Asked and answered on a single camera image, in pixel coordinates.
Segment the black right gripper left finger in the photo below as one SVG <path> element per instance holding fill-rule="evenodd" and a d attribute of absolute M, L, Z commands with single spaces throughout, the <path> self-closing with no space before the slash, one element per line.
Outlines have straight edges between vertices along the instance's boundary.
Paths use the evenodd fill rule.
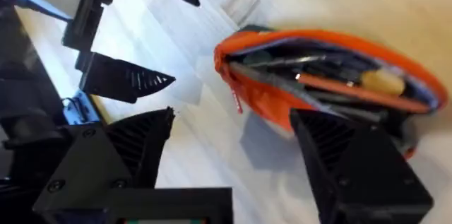
<path fill-rule="evenodd" d="M 40 194 L 39 214 L 151 214 L 162 208 L 155 188 L 174 110 L 137 114 L 108 126 L 82 126 Z"/>

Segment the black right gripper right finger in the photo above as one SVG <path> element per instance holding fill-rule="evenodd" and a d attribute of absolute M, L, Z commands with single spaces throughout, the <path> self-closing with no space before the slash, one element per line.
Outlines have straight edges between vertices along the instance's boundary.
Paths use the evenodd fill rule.
<path fill-rule="evenodd" d="M 382 129 L 290 111 L 320 223 L 421 223 L 434 199 Z"/>

